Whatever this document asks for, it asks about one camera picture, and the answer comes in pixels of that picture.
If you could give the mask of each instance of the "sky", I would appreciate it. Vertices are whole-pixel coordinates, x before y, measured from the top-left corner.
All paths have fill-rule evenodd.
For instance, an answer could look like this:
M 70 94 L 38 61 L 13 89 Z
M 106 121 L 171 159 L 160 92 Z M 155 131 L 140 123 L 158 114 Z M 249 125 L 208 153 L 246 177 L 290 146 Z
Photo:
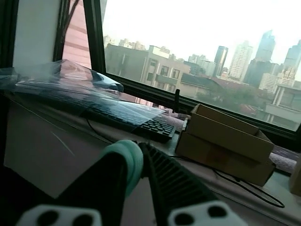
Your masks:
M 254 58 L 264 32 L 273 30 L 272 62 L 284 62 L 288 49 L 301 39 L 301 1 L 297 0 L 108 0 L 103 33 L 120 40 L 165 46 L 177 58 L 206 55 L 229 48 L 229 67 L 236 45 L 249 41 Z M 301 81 L 301 67 L 296 80 Z

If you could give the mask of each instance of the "plastic wrap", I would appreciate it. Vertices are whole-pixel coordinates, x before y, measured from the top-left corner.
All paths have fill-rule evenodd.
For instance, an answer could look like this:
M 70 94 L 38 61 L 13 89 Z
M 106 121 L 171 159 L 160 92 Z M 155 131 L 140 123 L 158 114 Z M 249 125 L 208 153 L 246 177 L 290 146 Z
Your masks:
M 121 100 L 122 84 L 68 60 L 0 69 L 0 89 L 126 131 L 163 113 Z

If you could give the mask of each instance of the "beige box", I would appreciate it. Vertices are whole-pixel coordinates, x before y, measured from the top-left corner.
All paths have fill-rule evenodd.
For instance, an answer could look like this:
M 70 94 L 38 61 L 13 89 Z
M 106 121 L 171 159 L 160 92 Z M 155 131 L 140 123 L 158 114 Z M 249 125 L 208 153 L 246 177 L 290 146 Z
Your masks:
M 257 162 L 182 131 L 175 153 L 250 183 L 264 186 L 275 164 L 268 158 Z
M 207 107 L 205 105 L 198 104 L 191 111 L 191 113 L 199 114 L 214 121 L 218 121 L 224 125 L 234 127 L 240 131 L 245 133 L 255 135 L 258 132 L 258 128 L 244 121 L 238 120 L 234 117 L 231 117 L 227 114 L 224 114 L 220 111 L 217 111 L 211 107 Z
M 290 192 L 301 196 L 301 158 L 297 160 L 296 166 L 289 180 Z
M 187 133 L 259 162 L 269 159 L 274 144 L 257 127 L 203 105 L 193 112 Z

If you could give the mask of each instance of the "black keyboard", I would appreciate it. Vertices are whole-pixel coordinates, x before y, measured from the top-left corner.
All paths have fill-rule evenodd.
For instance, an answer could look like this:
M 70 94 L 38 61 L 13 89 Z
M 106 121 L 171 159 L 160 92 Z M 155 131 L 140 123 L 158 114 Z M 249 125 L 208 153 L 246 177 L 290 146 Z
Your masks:
M 148 120 L 146 117 L 131 114 L 131 110 L 119 105 L 102 105 L 99 97 L 76 93 L 65 95 L 61 91 L 42 91 L 38 95 L 19 93 L 58 110 L 131 132 L 149 140 L 165 143 L 170 140 L 176 128 L 162 121 L 160 117 Z
M 125 113 L 122 110 L 118 111 L 114 108 L 108 108 L 107 106 L 103 107 L 100 105 L 97 108 L 93 107 L 90 110 L 98 115 L 105 116 L 107 119 L 114 120 L 109 124 L 113 123 L 113 126 L 116 128 L 126 131 L 133 129 L 131 131 L 133 134 L 161 143 L 165 143 L 170 140 L 176 130 L 174 126 L 168 125 L 158 118 L 147 120 L 144 117 L 139 117 L 137 115 L 133 116 L 130 113 Z

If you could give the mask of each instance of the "power cord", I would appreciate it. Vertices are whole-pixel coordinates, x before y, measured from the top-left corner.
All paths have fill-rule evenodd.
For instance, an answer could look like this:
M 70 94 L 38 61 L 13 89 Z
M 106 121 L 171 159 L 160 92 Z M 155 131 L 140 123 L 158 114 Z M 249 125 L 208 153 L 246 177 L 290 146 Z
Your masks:
M 105 142 L 107 142 L 107 143 L 109 143 L 109 144 L 115 143 L 115 141 L 112 141 L 112 140 L 111 140 L 110 138 L 108 138 L 107 136 L 105 136 L 105 135 L 103 135 L 103 134 L 100 134 L 97 130 L 95 130 L 95 129 L 93 128 L 93 126 L 91 125 L 90 121 L 89 121 L 88 119 L 86 119 L 86 120 L 87 120 L 87 123 L 88 123 L 89 127 L 91 128 L 91 130 L 93 130 L 93 132 L 94 132 L 96 135 L 100 136 L 102 139 L 105 140 Z
M 284 205 L 281 201 L 279 201 L 278 199 L 276 199 L 276 198 L 273 197 L 272 195 L 266 193 L 265 191 L 261 190 L 260 188 L 258 188 L 258 187 L 256 187 L 256 186 L 252 185 L 251 183 L 249 183 L 249 182 L 247 182 L 247 181 L 245 181 L 245 180 L 242 180 L 242 179 L 239 179 L 239 178 L 236 178 L 236 177 L 234 177 L 235 180 L 231 180 L 230 178 L 227 178 L 227 177 L 225 177 L 224 175 L 220 174 L 218 171 L 216 171 L 216 170 L 213 169 L 212 167 L 208 167 L 208 166 L 206 166 L 206 165 L 204 165 L 204 164 L 201 164 L 201 163 L 199 163 L 199 162 L 197 162 L 197 161 L 194 161 L 194 160 L 192 160 L 192 159 L 186 158 L 186 157 L 184 157 L 184 156 L 170 156 L 170 157 L 175 158 L 175 159 L 180 159 L 180 160 L 183 160 L 183 161 L 188 161 L 188 162 L 191 162 L 191 163 L 194 163 L 194 164 L 197 164 L 197 165 L 201 165 L 201 166 L 207 167 L 207 168 L 211 169 L 217 176 L 219 176 L 219 177 L 221 177 L 221 178 L 223 178 L 223 179 L 225 179 L 225 180 L 227 180 L 227 181 L 229 181 L 229 182 L 231 182 L 231 183 L 233 183 L 233 184 L 235 184 L 235 185 L 237 185 L 237 186 L 239 186 L 239 187 L 245 189 L 247 192 L 249 192 L 249 193 L 251 193 L 252 195 L 256 196 L 257 198 L 263 200 L 264 202 L 266 202 L 266 203 L 268 203 L 268 204 L 270 204 L 270 205 L 272 205 L 272 206 L 276 206 L 276 207 L 278 207 L 278 208 L 285 208 L 285 205 Z M 248 186 L 251 186 L 252 188 L 254 188 L 254 189 L 256 189 L 256 190 L 262 192 L 264 195 L 266 195 L 266 196 L 268 196 L 269 198 L 273 199 L 274 201 L 278 202 L 280 205 L 279 205 L 279 204 L 276 204 L 276 203 L 273 203 L 273 202 L 271 202 L 271 201 L 269 201 L 269 200 L 267 200 L 267 199 L 261 197 L 260 195 L 256 194 L 254 191 L 252 191 L 252 190 L 250 190 L 249 188 L 243 186 L 240 182 L 244 182 L 244 183 L 247 184 Z

